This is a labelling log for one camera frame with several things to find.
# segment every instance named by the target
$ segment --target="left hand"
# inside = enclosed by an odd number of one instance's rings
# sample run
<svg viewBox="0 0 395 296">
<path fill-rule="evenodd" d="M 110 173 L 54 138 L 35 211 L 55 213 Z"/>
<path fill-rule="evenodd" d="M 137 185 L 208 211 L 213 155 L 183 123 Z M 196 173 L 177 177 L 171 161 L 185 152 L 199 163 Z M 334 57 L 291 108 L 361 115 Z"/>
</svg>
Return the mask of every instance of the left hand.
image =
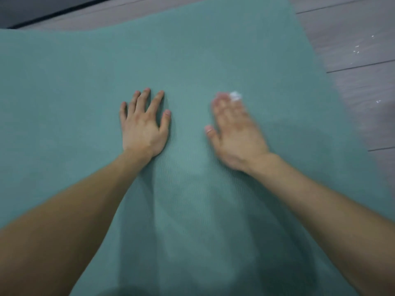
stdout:
<svg viewBox="0 0 395 296">
<path fill-rule="evenodd" d="M 119 109 L 123 149 L 125 151 L 142 151 L 149 159 L 160 154 L 165 147 L 171 119 L 170 110 L 165 110 L 160 127 L 156 123 L 156 112 L 165 94 L 163 90 L 156 94 L 145 111 L 150 92 L 149 88 L 144 89 L 142 93 L 137 90 L 133 94 L 128 108 L 126 108 L 126 102 L 122 102 Z"/>
</svg>

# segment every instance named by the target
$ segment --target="teal yoga mat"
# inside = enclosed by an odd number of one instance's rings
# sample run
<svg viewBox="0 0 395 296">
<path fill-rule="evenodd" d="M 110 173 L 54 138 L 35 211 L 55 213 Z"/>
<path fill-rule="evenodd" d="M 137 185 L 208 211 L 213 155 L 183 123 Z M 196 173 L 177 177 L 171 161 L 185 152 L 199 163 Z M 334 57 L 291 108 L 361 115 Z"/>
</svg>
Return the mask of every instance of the teal yoga mat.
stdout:
<svg viewBox="0 0 395 296">
<path fill-rule="evenodd" d="M 0 226 L 120 154 L 119 105 L 147 86 L 166 92 L 168 144 L 72 295 L 356 295 L 203 131 L 215 93 L 239 91 L 274 152 L 394 217 L 287 0 L 208 0 L 89 32 L 0 31 Z"/>
</svg>

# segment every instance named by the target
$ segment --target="right hand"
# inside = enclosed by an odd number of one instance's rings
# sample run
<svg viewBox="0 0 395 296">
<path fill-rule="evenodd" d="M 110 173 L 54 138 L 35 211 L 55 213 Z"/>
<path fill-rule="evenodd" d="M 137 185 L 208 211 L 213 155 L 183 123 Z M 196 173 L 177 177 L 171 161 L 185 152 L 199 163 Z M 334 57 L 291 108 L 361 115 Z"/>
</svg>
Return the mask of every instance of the right hand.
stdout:
<svg viewBox="0 0 395 296">
<path fill-rule="evenodd" d="M 231 100 L 228 93 L 217 94 L 212 110 L 220 133 L 211 125 L 205 131 L 216 155 L 231 169 L 250 173 L 258 159 L 270 154 L 258 126 L 241 100 Z"/>
</svg>

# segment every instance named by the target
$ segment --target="gray floor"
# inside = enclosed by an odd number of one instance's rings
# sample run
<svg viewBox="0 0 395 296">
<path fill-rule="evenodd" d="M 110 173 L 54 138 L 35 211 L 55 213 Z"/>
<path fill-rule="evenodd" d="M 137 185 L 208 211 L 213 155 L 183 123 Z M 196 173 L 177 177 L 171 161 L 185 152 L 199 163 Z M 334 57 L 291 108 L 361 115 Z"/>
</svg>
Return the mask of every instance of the gray floor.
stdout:
<svg viewBox="0 0 395 296">
<path fill-rule="evenodd" d="M 118 24 L 199 0 L 111 0 L 29 29 Z M 395 194 L 395 0 L 290 0 Z"/>
</svg>

